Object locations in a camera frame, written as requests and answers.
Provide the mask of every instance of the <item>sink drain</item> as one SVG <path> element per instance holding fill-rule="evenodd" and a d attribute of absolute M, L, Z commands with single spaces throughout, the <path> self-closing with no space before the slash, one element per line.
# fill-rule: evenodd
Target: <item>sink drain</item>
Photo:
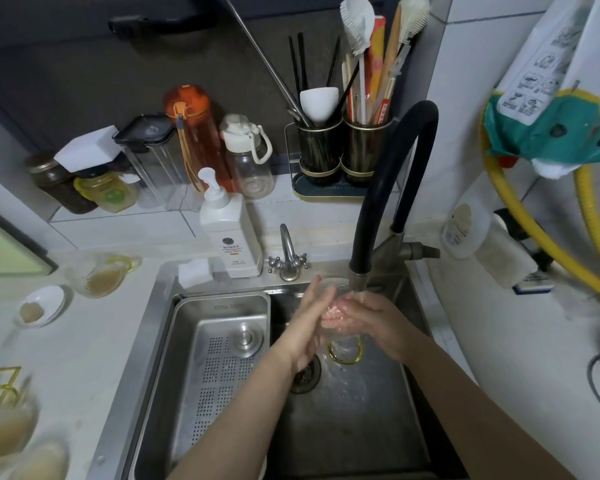
<path fill-rule="evenodd" d="M 302 371 L 298 372 L 294 377 L 294 382 L 291 384 L 291 392 L 294 394 L 304 394 L 311 391 L 318 381 L 322 373 L 322 366 L 317 355 L 314 355 Z"/>

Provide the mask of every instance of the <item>faucet handle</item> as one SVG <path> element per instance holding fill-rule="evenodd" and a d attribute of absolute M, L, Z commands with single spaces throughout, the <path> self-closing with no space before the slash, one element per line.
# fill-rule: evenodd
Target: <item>faucet handle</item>
<path fill-rule="evenodd" d="M 280 256 L 278 256 L 277 258 L 272 258 L 271 256 L 269 256 L 268 264 L 270 273 L 272 273 L 274 269 L 282 268 L 282 261 L 280 260 Z"/>
<path fill-rule="evenodd" d="M 307 265 L 306 263 L 306 253 L 302 253 L 302 256 L 296 256 L 296 259 L 294 261 L 296 260 L 296 266 L 304 266 L 305 269 L 309 269 L 309 265 Z"/>

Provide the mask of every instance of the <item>countertop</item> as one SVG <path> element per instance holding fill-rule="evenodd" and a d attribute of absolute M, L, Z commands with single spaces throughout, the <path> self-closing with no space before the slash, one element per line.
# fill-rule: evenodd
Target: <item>countertop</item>
<path fill-rule="evenodd" d="M 565 282 L 517 296 L 475 257 L 444 250 L 429 270 L 480 387 L 577 478 L 600 480 L 600 405 L 586 375 L 600 353 L 600 303 Z M 600 393 L 600 365 L 593 377 Z"/>
<path fill-rule="evenodd" d="M 111 295 L 90 299 L 72 293 L 64 313 L 40 328 L 17 327 L 14 314 L 21 300 L 42 286 L 68 288 L 62 267 L 44 277 L 0 277 L 0 367 L 22 366 L 16 386 L 32 375 L 32 390 L 40 404 L 33 440 L 49 433 L 67 439 L 71 455 L 67 480 L 86 476 L 160 266 L 208 256 L 178 246 L 136 251 L 127 254 L 143 256 L 142 265 Z M 343 259 L 350 256 L 351 243 L 305 251 L 316 261 Z M 272 248 L 264 256 L 280 253 Z M 68 258 L 55 257 L 60 265 Z M 409 272 L 434 338 L 470 373 L 423 264 L 410 264 Z"/>

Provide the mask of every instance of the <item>plastic container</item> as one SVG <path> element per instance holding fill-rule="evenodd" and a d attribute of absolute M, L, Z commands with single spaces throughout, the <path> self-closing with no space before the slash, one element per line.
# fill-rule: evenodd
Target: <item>plastic container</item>
<path fill-rule="evenodd" d="M 216 171 L 216 179 L 227 192 L 234 192 L 233 179 L 226 160 L 224 146 L 218 135 L 216 123 L 211 114 L 211 101 L 200 86 L 187 84 L 170 90 L 162 99 L 167 116 L 178 128 L 178 118 L 182 119 L 182 129 L 178 138 L 183 148 L 187 171 L 192 184 L 196 183 L 198 172 L 204 167 Z"/>
<path fill-rule="evenodd" d="M 138 206 L 179 210 L 184 203 L 190 210 L 200 209 L 203 188 L 196 189 L 187 178 L 180 140 L 170 117 L 142 114 L 113 138 L 142 178 Z"/>
<path fill-rule="evenodd" d="M 262 272 L 262 248 L 249 220 L 244 197 L 227 193 L 216 182 L 215 171 L 198 174 L 209 188 L 200 209 L 200 225 L 232 278 L 250 278 Z"/>
<path fill-rule="evenodd" d="M 54 152 L 43 152 L 27 158 L 25 164 L 33 183 L 73 214 L 86 214 L 97 204 L 82 195 L 73 186 L 75 175 L 54 160 Z"/>
<path fill-rule="evenodd" d="M 456 259 L 471 257 L 484 242 L 498 201 L 489 177 L 482 172 L 462 194 L 442 227 L 444 248 Z"/>
<path fill-rule="evenodd" d="M 254 199 L 269 195 L 274 186 L 269 164 L 273 148 L 262 126 L 241 114 L 227 114 L 220 124 L 220 136 L 237 191 Z"/>
<path fill-rule="evenodd" d="M 136 203 L 136 188 L 109 171 L 106 165 L 80 170 L 76 176 L 73 181 L 76 190 L 107 212 L 115 214 Z"/>

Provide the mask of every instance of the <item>dark backsplash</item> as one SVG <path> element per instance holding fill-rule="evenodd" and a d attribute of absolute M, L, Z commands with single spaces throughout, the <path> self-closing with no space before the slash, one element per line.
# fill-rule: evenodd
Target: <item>dark backsplash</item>
<path fill-rule="evenodd" d="M 309 84 L 324 85 L 342 23 L 337 11 L 247 22 L 295 93 L 288 39 L 304 31 Z M 276 153 L 286 153 L 283 128 L 292 121 L 271 76 L 235 23 L 132 45 L 113 36 L 0 49 L 0 107 L 41 149 L 162 111 L 162 96 L 198 84 L 214 102 L 217 122 L 228 112 L 264 127 Z M 340 68 L 334 84 L 341 86 Z M 298 151 L 295 131 L 291 152 Z"/>

